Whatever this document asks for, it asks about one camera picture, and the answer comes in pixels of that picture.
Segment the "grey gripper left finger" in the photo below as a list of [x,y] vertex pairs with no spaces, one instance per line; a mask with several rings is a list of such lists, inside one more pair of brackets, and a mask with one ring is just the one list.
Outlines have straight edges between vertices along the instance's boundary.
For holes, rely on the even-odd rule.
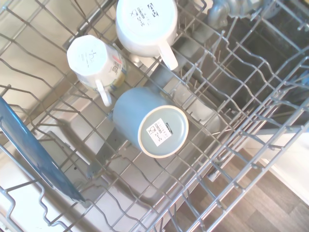
[[214,0],[207,14],[207,24],[211,27],[225,27],[227,25],[227,2]]

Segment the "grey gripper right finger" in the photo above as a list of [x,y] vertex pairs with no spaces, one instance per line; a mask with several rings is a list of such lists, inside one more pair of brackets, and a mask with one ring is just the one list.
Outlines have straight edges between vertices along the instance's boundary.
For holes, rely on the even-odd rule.
[[263,0],[228,0],[230,17],[246,17],[263,6]]

